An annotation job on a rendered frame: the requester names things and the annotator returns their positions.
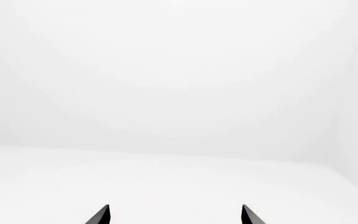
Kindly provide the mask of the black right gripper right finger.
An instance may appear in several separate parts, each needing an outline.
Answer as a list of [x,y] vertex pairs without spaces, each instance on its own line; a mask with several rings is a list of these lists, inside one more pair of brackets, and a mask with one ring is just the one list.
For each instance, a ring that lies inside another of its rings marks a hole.
[[241,222],[242,224],[266,224],[247,205],[242,205]]

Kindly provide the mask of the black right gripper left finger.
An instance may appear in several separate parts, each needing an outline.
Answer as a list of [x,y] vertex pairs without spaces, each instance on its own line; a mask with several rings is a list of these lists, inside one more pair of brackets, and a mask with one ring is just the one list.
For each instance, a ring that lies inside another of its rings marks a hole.
[[85,224],[110,224],[111,214],[109,205],[105,205],[94,216],[92,216]]

